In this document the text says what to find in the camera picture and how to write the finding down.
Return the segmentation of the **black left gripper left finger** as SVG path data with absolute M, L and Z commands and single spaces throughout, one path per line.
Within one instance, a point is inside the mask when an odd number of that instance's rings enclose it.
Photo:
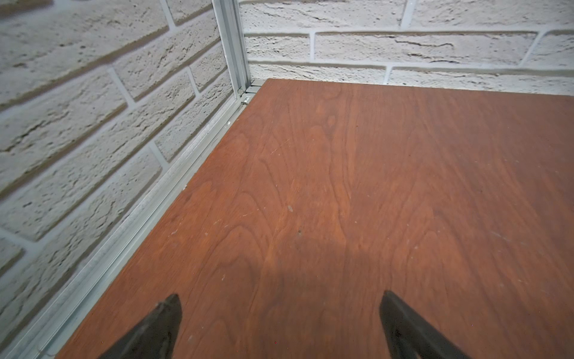
M 99 358 L 172 358 L 181 321 L 182 305 L 174 293 L 159 302 Z

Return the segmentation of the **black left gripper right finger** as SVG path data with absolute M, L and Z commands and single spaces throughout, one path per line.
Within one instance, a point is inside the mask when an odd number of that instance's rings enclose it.
M 391 290 L 384 292 L 379 314 L 392 358 L 468 357 Z

